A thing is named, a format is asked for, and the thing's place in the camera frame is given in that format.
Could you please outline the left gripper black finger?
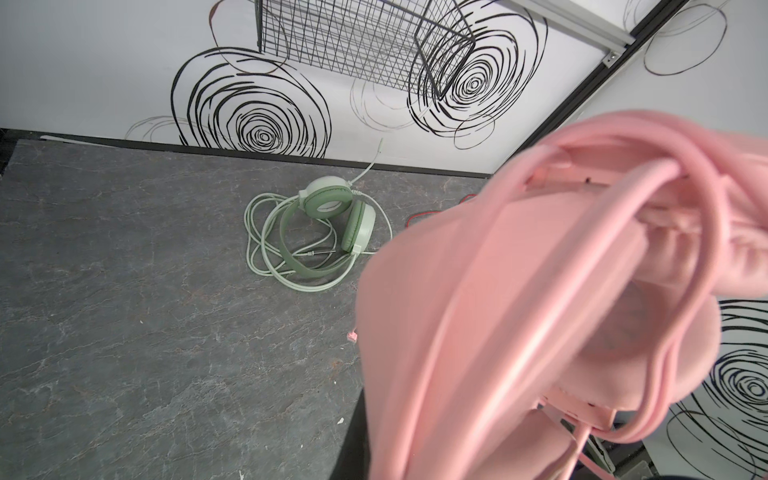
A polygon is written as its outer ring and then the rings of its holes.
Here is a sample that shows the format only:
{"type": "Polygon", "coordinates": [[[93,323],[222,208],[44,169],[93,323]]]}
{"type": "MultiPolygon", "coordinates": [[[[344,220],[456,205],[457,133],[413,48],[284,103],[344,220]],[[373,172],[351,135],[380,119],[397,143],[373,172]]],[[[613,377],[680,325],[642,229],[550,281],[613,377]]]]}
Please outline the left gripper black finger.
{"type": "Polygon", "coordinates": [[[330,480],[366,480],[370,468],[370,442],[365,391],[360,392],[330,480]]]}

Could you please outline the pink headphones with cable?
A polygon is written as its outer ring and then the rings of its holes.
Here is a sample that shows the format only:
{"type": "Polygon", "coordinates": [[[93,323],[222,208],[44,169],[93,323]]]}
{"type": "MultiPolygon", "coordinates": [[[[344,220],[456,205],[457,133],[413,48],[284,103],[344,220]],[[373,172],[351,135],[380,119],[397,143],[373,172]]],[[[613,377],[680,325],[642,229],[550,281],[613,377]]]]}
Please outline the pink headphones with cable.
{"type": "Polygon", "coordinates": [[[767,292],[767,142],[611,112],[514,156],[366,265],[367,479],[566,479],[692,393],[718,301],[767,292]]]}

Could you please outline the green headphones with cable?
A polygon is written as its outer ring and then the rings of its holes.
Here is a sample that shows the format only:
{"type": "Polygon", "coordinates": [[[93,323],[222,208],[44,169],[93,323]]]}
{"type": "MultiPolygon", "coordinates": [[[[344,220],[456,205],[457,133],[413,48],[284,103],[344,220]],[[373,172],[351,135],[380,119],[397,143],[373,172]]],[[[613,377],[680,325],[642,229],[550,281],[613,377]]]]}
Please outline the green headphones with cable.
{"type": "Polygon", "coordinates": [[[360,258],[376,254],[369,245],[377,220],[384,221],[390,238],[394,229],[379,202],[356,184],[375,165],[383,144],[380,140],[372,161],[352,179],[326,175],[293,196],[272,192],[254,196],[243,212],[248,269],[293,291],[319,293],[343,281],[360,258]],[[322,226],[324,234],[291,249],[287,234],[295,216],[322,226]]]}

